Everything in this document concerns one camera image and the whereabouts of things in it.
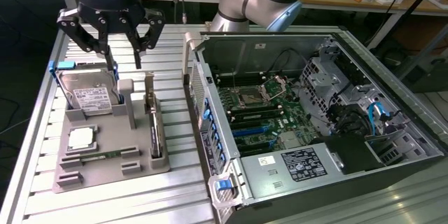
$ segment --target motherboard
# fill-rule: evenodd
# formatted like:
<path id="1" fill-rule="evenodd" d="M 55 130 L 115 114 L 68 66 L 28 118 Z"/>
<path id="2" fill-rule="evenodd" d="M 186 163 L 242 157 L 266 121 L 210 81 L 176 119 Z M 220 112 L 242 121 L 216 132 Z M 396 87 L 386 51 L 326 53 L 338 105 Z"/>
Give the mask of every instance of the motherboard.
<path id="1" fill-rule="evenodd" d="M 242 79 L 218 88 L 242 157 L 308 145 L 319 133 L 294 91 L 299 87 L 278 74 L 260 77 L 259 84 Z"/>

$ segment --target black floor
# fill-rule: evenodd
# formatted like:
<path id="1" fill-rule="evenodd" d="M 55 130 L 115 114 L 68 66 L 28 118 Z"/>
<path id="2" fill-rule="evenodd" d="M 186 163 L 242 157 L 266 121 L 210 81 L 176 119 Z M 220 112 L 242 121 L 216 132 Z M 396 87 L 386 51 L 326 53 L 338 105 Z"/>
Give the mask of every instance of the black floor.
<path id="1" fill-rule="evenodd" d="M 59 10 L 64 8 L 63 0 L 18 1 L 20 4 L 14 0 L 0 0 L 0 132 L 31 117 L 58 33 L 55 21 Z M 171 2 L 144 1 L 144 5 L 166 11 L 167 21 L 174 23 Z M 218 4 L 187 3 L 186 9 L 188 23 L 203 24 L 214 19 Z M 374 34 L 382 18 L 382 15 L 370 15 L 367 24 L 371 26 L 366 26 L 366 21 L 358 19 L 354 12 L 311 9 L 300 14 L 294 24 L 343 25 L 360 41 L 366 41 Z M 27 122 L 0 133 L 0 141 L 20 148 L 26 130 Z M 16 155 L 18 151 L 14 148 L 0 149 L 0 202 L 10 183 Z"/>

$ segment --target power supply label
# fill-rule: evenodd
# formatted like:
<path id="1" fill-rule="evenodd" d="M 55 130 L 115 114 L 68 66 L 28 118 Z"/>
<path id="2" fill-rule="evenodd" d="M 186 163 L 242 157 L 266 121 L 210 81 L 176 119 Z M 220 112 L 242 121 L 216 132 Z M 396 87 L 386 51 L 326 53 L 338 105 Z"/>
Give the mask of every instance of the power supply label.
<path id="1" fill-rule="evenodd" d="M 75 89 L 74 93 L 86 112 L 112 109 L 107 88 Z"/>
<path id="2" fill-rule="evenodd" d="M 316 155 L 315 149 L 307 148 L 299 151 L 282 153 L 292 180 L 304 181 L 327 175 L 326 168 Z"/>

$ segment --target warning label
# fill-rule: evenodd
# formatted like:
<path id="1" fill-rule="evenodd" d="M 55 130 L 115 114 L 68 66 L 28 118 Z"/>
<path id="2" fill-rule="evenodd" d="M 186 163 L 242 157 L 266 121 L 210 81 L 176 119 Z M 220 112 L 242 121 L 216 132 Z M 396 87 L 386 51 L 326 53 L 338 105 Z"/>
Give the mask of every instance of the warning label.
<path id="1" fill-rule="evenodd" d="M 74 93 L 79 106 L 86 112 L 112 108 L 107 88 L 75 89 Z"/>
<path id="2" fill-rule="evenodd" d="M 282 158 L 287 164 L 292 180 L 296 182 L 327 175 L 315 149 L 308 148 L 282 153 Z"/>

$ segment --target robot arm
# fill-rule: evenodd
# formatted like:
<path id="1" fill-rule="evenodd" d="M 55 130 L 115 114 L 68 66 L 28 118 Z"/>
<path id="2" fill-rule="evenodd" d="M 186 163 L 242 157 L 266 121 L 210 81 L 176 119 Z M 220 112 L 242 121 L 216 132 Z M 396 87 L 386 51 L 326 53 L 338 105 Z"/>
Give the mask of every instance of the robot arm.
<path id="1" fill-rule="evenodd" d="M 98 38 L 82 27 L 80 18 L 98 30 Z M 136 31 L 142 21 L 150 24 L 143 37 Z M 155 48 L 166 20 L 159 11 L 143 8 L 140 0 L 79 0 L 78 9 L 60 11 L 58 24 L 86 52 L 95 51 L 100 58 L 106 58 L 110 70 L 114 69 L 114 58 L 108 35 L 124 33 L 134 48 L 136 68 L 140 69 L 140 57 L 147 49 Z"/>
<path id="2" fill-rule="evenodd" d="M 300 6 L 298 0 L 220 0 L 211 31 L 248 31 L 248 20 L 268 31 L 283 31 Z"/>

